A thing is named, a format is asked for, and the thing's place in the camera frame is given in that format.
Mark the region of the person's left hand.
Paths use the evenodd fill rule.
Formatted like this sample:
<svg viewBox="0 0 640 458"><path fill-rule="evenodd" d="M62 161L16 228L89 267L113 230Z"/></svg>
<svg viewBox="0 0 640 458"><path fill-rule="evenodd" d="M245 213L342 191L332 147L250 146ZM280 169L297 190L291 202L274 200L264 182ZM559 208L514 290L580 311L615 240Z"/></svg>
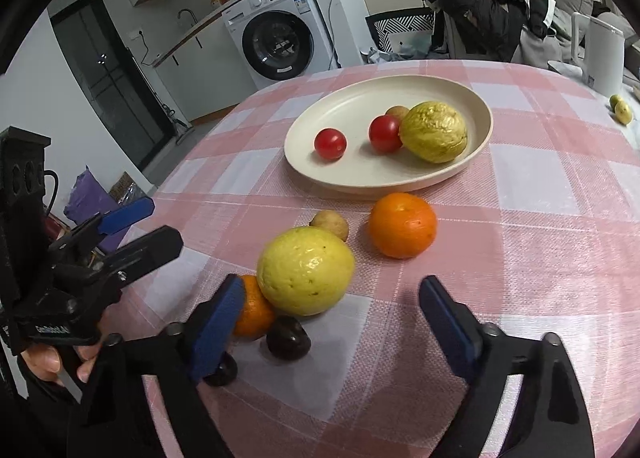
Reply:
<svg viewBox="0 0 640 458"><path fill-rule="evenodd" d="M74 351L81 361L77 368L77 377L81 382L88 382L100 348L101 343L91 346L75 346ZM62 357L53 346L41 343L32 344L21 353L21 356L28 369L36 377L62 386L62 381L58 378L58 374L63 369Z"/></svg>

